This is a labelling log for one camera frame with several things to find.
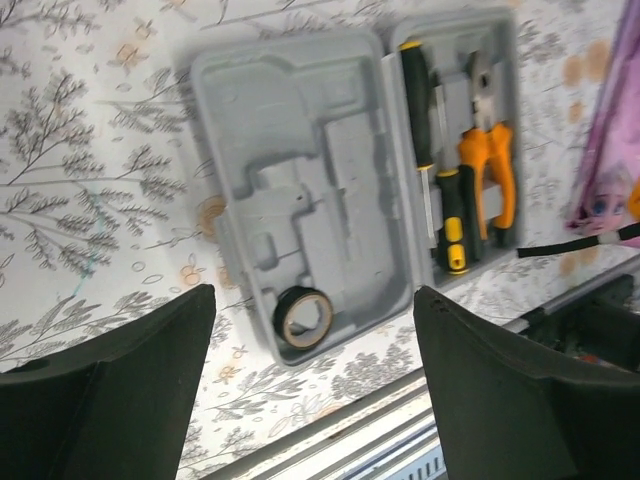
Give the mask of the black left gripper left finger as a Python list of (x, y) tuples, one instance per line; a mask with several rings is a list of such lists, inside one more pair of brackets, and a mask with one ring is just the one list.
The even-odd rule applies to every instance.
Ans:
[(3, 373), (2, 478), (175, 478), (215, 316), (199, 285)]

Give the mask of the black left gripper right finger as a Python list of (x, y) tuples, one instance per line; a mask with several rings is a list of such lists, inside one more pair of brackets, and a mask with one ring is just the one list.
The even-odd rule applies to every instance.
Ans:
[(432, 288), (414, 323), (452, 479), (635, 479), (639, 318), (574, 311), (578, 359), (492, 324)]

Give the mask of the black electrical tape roll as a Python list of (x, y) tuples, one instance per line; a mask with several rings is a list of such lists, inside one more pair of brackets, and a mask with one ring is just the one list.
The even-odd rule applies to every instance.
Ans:
[(273, 313), (277, 335), (297, 350), (316, 347), (328, 334), (334, 317), (329, 298), (321, 291), (294, 286), (278, 299)]

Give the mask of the large black yellow screwdriver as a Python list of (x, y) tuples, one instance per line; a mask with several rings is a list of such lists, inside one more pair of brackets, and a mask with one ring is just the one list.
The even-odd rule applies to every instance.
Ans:
[(437, 261), (441, 269), (453, 275), (461, 275), (468, 271), (468, 261), (465, 237), (467, 228), (464, 226), (464, 206), (460, 196), (459, 162), (450, 142), (445, 102), (437, 99), (436, 107), (442, 143), (435, 177), (440, 190), (442, 218), (442, 226), (438, 230)]

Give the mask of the orange black pliers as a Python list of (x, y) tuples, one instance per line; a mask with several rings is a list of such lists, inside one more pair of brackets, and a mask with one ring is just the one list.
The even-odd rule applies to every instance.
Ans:
[(471, 258), (480, 261), (489, 238), (483, 200), (485, 174), (489, 172), (500, 187), (502, 210), (493, 227), (501, 246), (508, 243), (515, 222), (516, 179), (511, 156), (513, 131), (496, 116), (494, 68), (482, 50), (469, 56), (469, 80), (473, 127), (462, 134), (458, 153), (468, 246)]

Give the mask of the grey plastic tool case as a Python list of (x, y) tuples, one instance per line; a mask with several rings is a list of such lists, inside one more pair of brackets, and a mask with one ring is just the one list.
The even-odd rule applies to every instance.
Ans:
[[(435, 240), (427, 233), (399, 47), (419, 41), (430, 74), (433, 166), (429, 189)], [(496, 116), (513, 131), (515, 222), (505, 246), (494, 218), (500, 187), (487, 172), (484, 257), (468, 271), (440, 268), (442, 226), (436, 173), (441, 157), (436, 100), (445, 102), (457, 154), (473, 127), (469, 56), (494, 68)], [(218, 46), (191, 67), (199, 117), (225, 207), (215, 221), (233, 281), (255, 303), (253, 324), (274, 358), (295, 368), (405, 315), (424, 285), (453, 287), (513, 258), (523, 240), (516, 32), (506, 7), (417, 16), (387, 35), (343, 28)], [(314, 348), (297, 350), (275, 332), (279, 297), (314, 288), (334, 317)]]

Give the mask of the small black yellow screwdriver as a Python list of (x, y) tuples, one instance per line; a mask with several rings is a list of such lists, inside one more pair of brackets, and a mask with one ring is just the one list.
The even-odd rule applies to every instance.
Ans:
[(433, 166), (430, 134), (430, 74), (419, 41), (407, 41), (399, 47), (403, 68), (406, 103), (418, 176), (422, 185), (427, 233), (435, 240), (429, 189), (429, 170)]

